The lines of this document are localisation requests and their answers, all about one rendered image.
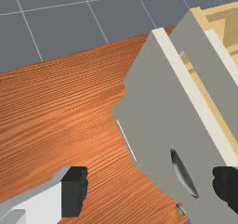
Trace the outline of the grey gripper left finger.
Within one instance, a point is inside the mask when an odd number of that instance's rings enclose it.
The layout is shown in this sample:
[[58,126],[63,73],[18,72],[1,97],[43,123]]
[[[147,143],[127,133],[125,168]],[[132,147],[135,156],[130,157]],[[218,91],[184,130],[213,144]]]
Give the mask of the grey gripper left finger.
[[60,224],[79,217],[87,195],[87,168],[64,166],[55,177],[0,204],[0,224]]

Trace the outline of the pale grey cabinet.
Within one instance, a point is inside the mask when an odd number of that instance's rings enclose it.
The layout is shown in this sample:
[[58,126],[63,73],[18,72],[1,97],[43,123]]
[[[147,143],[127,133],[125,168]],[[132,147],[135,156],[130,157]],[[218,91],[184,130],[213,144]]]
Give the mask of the pale grey cabinet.
[[194,68],[238,155],[238,2],[188,9],[170,40]]

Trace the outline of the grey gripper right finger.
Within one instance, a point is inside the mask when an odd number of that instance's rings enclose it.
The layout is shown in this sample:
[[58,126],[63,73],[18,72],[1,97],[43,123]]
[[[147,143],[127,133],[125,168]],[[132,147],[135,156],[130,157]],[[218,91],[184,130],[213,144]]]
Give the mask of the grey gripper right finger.
[[216,166],[212,173],[216,195],[238,215],[238,169],[233,166]]

